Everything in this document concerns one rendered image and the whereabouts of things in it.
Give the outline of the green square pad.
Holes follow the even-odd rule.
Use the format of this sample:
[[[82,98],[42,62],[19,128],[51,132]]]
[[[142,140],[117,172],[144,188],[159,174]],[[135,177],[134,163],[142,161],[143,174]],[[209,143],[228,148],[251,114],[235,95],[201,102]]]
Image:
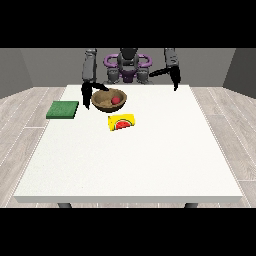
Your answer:
[[[78,106],[78,101],[54,101],[46,114],[46,118],[73,119]]]

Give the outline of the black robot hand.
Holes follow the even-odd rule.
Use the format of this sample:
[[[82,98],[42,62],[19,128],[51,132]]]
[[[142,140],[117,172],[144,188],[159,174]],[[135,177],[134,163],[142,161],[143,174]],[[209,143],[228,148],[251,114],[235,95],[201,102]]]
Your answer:
[[[103,90],[103,91],[108,91],[108,88],[104,84],[85,81],[82,84],[81,92],[83,96],[83,105],[86,108],[90,107],[90,100],[92,97],[93,88]]]
[[[174,90],[178,89],[178,85],[181,82],[180,69],[178,66],[166,67],[160,70],[153,71],[149,74],[150,77],[169,74],[174,85]]]

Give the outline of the brown wooden bowl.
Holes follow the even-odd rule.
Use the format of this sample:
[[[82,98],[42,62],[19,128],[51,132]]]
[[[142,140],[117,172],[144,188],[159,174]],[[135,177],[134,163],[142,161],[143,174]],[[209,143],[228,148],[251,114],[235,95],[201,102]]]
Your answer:
[[[113,98],[118,98],[120,102],[118,104],[113,104]],[[92,104],[98,110],[106,113],[118,111],[124,106],[126,100],[127,95],[122,90],[113,88],[110,88],[108,91],[96,91],[91,97]]]

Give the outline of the yellow cup with melon print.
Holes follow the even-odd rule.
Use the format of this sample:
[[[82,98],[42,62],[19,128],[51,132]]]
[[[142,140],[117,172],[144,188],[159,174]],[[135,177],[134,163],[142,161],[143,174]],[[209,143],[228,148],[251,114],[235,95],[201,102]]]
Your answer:
[[[108,117],[108,126],[111,131],[131,127],[135,125],[133,114],[112,115]]]

